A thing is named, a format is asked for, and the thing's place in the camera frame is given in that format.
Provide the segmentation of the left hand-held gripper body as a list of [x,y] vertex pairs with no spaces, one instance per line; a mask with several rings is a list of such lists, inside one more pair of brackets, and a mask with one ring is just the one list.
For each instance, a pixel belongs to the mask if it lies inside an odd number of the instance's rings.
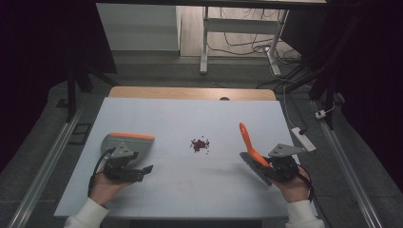
[[127,167],[131,161],[138,158],[138,155],[138,152],[130,150],[124,144],[111,148],[103,173],[112,181],[127,182],[126,174],[141,174],[141,169]]

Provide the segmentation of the aluminium floor rail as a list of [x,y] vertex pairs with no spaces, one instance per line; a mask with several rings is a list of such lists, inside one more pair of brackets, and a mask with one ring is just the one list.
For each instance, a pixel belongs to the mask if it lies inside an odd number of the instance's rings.
[[85,103],[79,104],[76,112],[65,123],[50,148],[44,162],[33,179],[28,191],[24,195],[7,228],[25,228],[29,218],[37,205],[53,170],[64,151],[78,120],[84,112]]
[[370,197],[359,180],[358,175],[348,158],[346,149],[342,145],[336,132],[332,130],[324,120],[320,119],[317,120],[317,122],[336,157],[340,170],[352,191],[356,204],[358,205],[368,228],[384,228],[380,216],[376,212]]

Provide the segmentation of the person's left hand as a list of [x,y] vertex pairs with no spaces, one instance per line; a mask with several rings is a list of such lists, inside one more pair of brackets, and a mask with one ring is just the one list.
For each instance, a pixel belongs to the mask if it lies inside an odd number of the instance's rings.
[[129,185],[130,182],[112,181],[103,172],[99,172],[95,175],[89,197],[97,204],[106,207],[123,188]]

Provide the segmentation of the white power strip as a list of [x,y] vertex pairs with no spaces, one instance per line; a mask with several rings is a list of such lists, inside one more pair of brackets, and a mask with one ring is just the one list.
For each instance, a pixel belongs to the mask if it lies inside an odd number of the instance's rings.
[[291,129],[291,132],[293,135],[296,137],[296,139],[299,141],[299,143],[308,151],[308,152],[313,152],[317,148],[314,146],[314,144],[308,139],[308,137],[305,135],[305,132],[301,130],[299,127],[294,127]]

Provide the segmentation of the orange brush with grey bristles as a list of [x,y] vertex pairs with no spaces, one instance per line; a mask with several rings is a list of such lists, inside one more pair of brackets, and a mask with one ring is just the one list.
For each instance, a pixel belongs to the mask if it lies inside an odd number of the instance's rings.
[[240,134],[246,146],[245,152],[240,152],[242,160],[265,182],[268,186],[272,182],[263,174],[261,168],[271,168],[271,164],[253,147],[249,133],[244,123],[239,124]]

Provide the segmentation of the black floor bracket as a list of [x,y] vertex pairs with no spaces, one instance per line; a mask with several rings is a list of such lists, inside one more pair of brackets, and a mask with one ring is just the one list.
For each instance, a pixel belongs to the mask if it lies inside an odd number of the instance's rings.
[[72,145],[84,145],[89,136],[91,128],[91,123],[77,123],[67,143]]

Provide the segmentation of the grey dustpan with orange edge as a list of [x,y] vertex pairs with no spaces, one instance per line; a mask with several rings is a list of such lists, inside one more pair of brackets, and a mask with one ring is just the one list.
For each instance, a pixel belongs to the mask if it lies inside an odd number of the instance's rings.
[[129,159],[134,164],[142,160],[150,151],[154,137],[150,135],[111,132],[101,144],[101,153],[111,150],[112,159]]

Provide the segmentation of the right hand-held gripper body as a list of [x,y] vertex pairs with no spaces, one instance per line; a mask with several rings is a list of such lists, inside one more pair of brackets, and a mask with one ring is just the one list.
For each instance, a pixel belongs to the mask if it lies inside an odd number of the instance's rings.
[[278,182],[292,180],[298,173],[294,155],[306,152],[305,148],[279,143],[269,152],[271,171],[268,177]]

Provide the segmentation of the pile of red crumbs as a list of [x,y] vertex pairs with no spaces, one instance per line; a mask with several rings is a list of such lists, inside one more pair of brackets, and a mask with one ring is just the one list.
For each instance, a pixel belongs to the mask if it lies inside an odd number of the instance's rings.
[[206,154],[209,153],[210,141],[205,138],[193,139],[190,141],[190,147],[195,153],[204,151]]

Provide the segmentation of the person's right hand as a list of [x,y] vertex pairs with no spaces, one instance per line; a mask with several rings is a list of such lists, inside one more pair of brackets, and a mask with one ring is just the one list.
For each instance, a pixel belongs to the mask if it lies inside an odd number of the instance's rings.
[[278,182],[273,180],[273,184],[280,190],[284,199],[288,203],[309,199],[309,187],[302,179],[298,177],[295,177],[293,180],[289,180],[287,182]]

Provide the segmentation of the dark curtain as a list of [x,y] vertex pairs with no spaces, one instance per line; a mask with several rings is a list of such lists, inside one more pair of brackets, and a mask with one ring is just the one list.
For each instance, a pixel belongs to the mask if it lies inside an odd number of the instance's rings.
[[0,172],[71,71],[114,73],[98,0],[0,0]]
[[310,92],[344,98],[342,113],[403,191],[403,0],[327,0],[334,10],[291,10],[281,39],[317,71],[357,19],[333,68]]

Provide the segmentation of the black metal stand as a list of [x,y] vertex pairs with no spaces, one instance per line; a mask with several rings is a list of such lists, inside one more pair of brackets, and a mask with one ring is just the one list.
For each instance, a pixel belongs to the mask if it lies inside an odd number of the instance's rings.
[[295,84],[285,89],[286,93],[294,91],[295,89],[307,85],[314,81],[314,85],[308,92],[311,100],[319,100],[323,94],[326,95],[325,110],[326,116],[324,121],[330,130],[334,129],[332,112],[334,109],[334,96],[336,92],[336,72],[333,64],[324,64],[317,71],[312,72],[306,78],[297,81]]
[[89,75],[94,75],[110,86],[118,85],[116,81],[112,80],[95,67],[89,65],[73,66],[67,75],[67,123],[72,120],[76,113],[76,86],[84,93],[89,93],[93,89]]

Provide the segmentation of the white cabinet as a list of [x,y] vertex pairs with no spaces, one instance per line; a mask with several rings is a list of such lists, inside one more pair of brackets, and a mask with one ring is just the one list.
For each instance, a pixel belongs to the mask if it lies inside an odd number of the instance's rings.
[[180,7],[107,3],[96,6],[112,50],[180,50]]

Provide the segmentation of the white desk frame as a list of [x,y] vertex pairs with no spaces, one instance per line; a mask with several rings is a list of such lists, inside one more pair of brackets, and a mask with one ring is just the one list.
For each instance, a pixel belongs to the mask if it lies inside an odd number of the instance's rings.
[[235,19],[226,18],[220,16],[210,17],[210,7],[202,8],[202,46],[201,46],[201,63],[200,74],[207,73],[208,66],[208,34],[210,32],[222,32],[222,33],[235,33],[235,34],[265,34],[272,36],[272,43],[269,47],[265,47],[263,52],[265,53],[271,70],[275,76],[280,76],[281,72],[278,67],[278,61],[275,59],[275,52],[277,50],[277,44],[279,36],[281,35],[285,19],[288,11],[286,9],[276,9],[275,14],[278,15],[278,19],[264,20],[264,19]]

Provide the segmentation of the white table cover board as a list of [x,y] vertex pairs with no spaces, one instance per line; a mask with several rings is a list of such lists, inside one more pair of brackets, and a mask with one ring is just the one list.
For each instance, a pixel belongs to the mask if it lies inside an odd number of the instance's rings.
[[[265,155],[292,138],[277,101],[202,101],[106,98],[55,211],[77,213],[101,144],[111,132],[155,138],[140,167],[154,165],[141,182],[123,189],[108,205],[122,219],[266,219],[284,217],[286,202],[242,160],[244,123],[254,148]],[[210,141],[195,153],[191,140]]]

